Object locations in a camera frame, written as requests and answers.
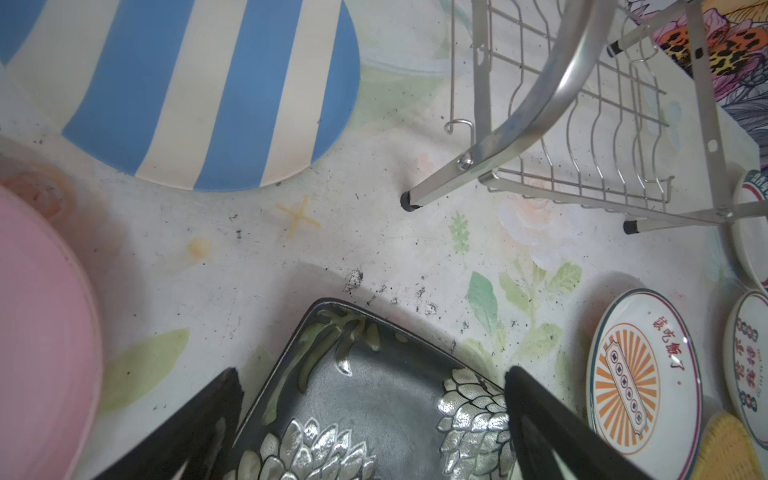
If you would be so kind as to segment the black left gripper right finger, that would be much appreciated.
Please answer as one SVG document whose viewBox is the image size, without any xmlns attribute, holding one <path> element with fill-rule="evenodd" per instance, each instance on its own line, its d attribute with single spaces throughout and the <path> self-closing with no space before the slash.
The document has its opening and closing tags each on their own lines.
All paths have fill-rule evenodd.
<svg viewBox="0 0 768 480">
<path fill-rule="evenodd" d="M 646 479 L 520 366 L 505 375 L 514 452 L 525 479 Z"/>
</svg>

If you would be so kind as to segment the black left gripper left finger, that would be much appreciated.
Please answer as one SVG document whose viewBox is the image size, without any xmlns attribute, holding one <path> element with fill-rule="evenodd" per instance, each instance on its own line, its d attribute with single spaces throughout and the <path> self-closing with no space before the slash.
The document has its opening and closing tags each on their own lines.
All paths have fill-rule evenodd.
<svg viewBox="0 0 768 480">
<path fill-rule="evenodd" d="M 243 397 L 237 370 L 223 370 L 97 477 L 222 479 L 238 430 Z"/>
</svg>

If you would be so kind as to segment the orange sunburst white plate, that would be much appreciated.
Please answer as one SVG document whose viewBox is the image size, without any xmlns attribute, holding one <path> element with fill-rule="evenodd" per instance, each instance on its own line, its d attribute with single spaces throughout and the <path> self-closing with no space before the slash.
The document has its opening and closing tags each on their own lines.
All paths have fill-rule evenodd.
<svg viewBox="0 0 768 480">
<path fill-rule="evenodd" d="M 591 429 L 654 479 L 687 479 L 699 451 L 702 377 L 689 330 L 654 290 L 619 295 L 588 354 Z"/>
</svg>

